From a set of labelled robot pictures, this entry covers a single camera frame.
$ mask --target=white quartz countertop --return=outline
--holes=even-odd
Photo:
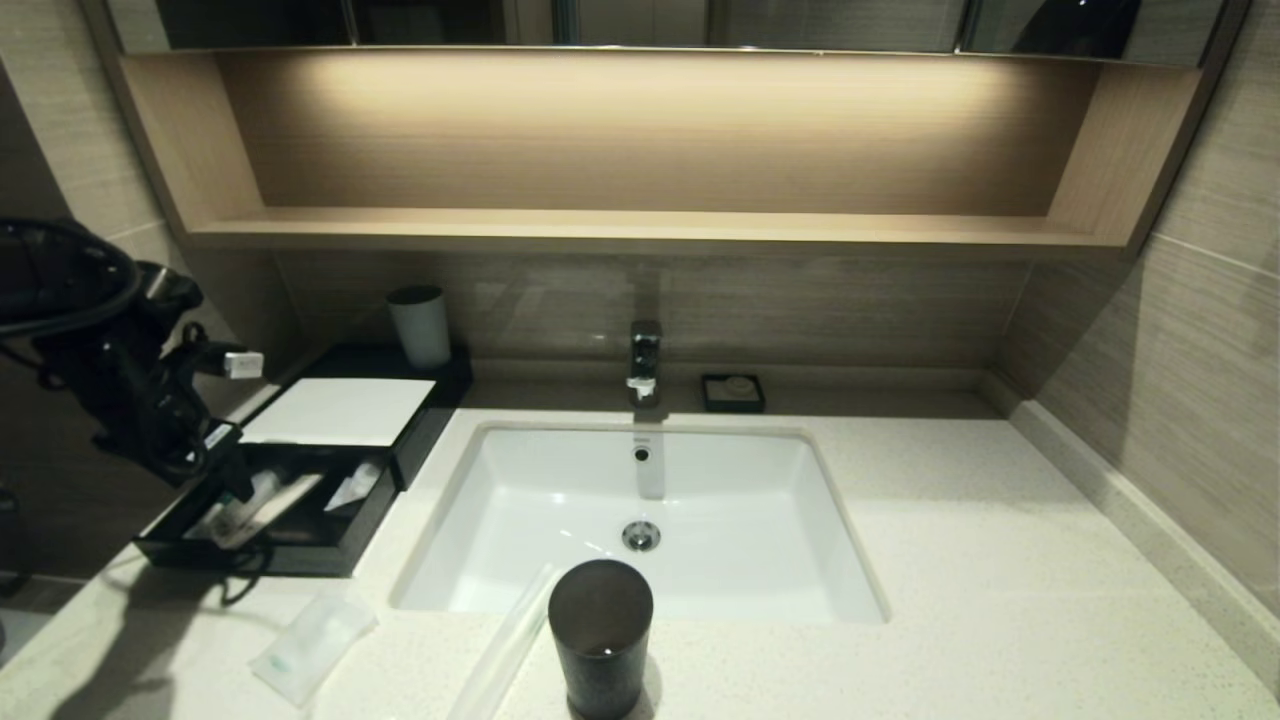
[[[460,410],[351,580],[266,578],[223,609],[210,578],[151,569],[127,548],[0,670],[0,717],[444,717],[502,618],[388,601],[474,430],[492,421],[631,416]],[[666,427],[808,433],[891,618],[655,620],[652,707],[634,717],[1280,717],[1187,601],[1004,420],[690,414]],[[248,661],[337,588],[358,592],[380,624],[300,710]],[[499,716],[570,717],[545,626]]]

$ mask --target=white sink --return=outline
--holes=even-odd
[[[648,552],[635,521],[660,532]],[[658,618],[884,621],[814,448],[701,432],[477,432],[392,603],[506,612],[544,562],[595,557],[640,570]]]

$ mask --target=plastic packet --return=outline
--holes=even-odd
[[[338,491],[333,493],[329,502],[325,503],[324,511],[337,510],[343,505],[351,505],[357,500],[364,500],[369,497],[369,493],[374,489],[374,484],[378,483],[378,478],[383,474],[383,461],[380,459],[365,460],[358,468],[351,474],[349,478],[342,480],[338,486]]]
[[[351,646],[376,624],[372,609],[357,598],[316,597],[250,667],[302,707]]]

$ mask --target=faucet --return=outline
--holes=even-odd
[[[658,346],[662,343],[662,325],[653,320],[631,323],[631,388],[634,407],[658,405]]]

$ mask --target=cup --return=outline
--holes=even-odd
[[[387,296],[387,307],[410,365],[433,370],[449,361],[449,322],[444,316],[443,290],[430,284],[402,287]]]
[[[635,568],[591,560],[561,578],[547,618],[568,702],[585,720],[618,720],[644,689],[653,591]]]

